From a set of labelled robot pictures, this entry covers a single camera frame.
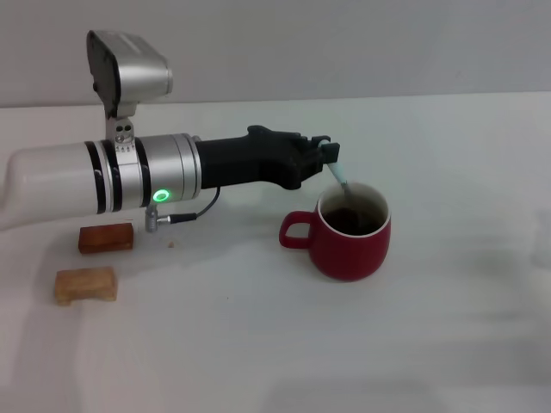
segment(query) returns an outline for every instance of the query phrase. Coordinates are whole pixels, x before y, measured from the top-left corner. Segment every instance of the red mug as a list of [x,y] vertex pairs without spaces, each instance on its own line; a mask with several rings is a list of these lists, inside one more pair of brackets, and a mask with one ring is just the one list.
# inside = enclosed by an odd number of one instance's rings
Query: red mug
[[[356,281],[374,273],[385,261],[390,244],[390,209],[385,197],[376,189],[361,183],[349,184],[354,208],[384,222],[379,229],[365,235],[348,235],[332,228],[324,215],[347,207],[340,185],[325,191],[313,213],[295,211],[282,222],[279,242],[285,248],[308,250],[314,265],[325,275],[342,281]],[[309,224],[308,237],[290,237],[294,224]]]

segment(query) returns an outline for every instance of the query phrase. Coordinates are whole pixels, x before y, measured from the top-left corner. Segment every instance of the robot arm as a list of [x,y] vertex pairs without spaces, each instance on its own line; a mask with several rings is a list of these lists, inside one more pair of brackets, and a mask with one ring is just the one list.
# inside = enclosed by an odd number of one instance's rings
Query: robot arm
[[166,59],[140,37],[117,32],[89,32],[87,50],[106,138],[12,155],[0,228],[137,207],[151,213],[159,203],[193,199],[202,188],[247,182],[297,189],[337,161],[338,144],[319,145],[326,136],[308,139],[263,126],[233,139],[137,138],[129,116],[138,102],[171,91]]

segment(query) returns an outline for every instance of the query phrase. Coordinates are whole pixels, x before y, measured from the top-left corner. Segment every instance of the white wall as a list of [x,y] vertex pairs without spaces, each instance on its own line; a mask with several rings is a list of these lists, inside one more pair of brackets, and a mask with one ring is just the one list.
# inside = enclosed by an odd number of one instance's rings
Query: white wall
[[0,106],[97,102],[90,28],[143,35],[171,101],[551,90],[548,0],[0,0]]

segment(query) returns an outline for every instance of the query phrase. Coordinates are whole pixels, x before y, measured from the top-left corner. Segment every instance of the silver camera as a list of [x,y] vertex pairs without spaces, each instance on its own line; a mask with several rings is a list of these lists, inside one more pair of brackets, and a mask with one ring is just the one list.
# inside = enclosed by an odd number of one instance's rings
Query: silver camera
[[168,60],[141,37],[92,30],[86,48],[94,91],[108,119],[133,116],[139,102],[172,91]]

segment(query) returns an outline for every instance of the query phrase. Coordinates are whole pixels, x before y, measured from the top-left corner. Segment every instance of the black stripe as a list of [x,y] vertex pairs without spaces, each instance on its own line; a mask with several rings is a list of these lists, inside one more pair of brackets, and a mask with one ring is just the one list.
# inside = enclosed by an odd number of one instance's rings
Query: black stripe
[[100,156],[97,153],[96,145],[94,142],[84,142],[88,153],[90,154],[90,161],[92,161],[92,169],[94,170],[94,179],[96,179],[96,197],[97,197],[97,213],[105,212],[105,181],[103,180],[102,163],[100,162]]
[[149,174],[149,163],[145,154],[144,144],[139,138],[135,138],[136,152],[138,152],[139,166],[141,167],[141,181],[143,187],[144,198],[141,201],[140,207],[147,207],[152,200],[152,178]]
[[107,156],[109,168],[111,169],[111,177],[113,178],[113,212],[116,213],[120,211],[122,207],[121,172],[119,171],[119,164],[117,163],[117,156],[113,143],[110,140],[103,140],[102,146]]

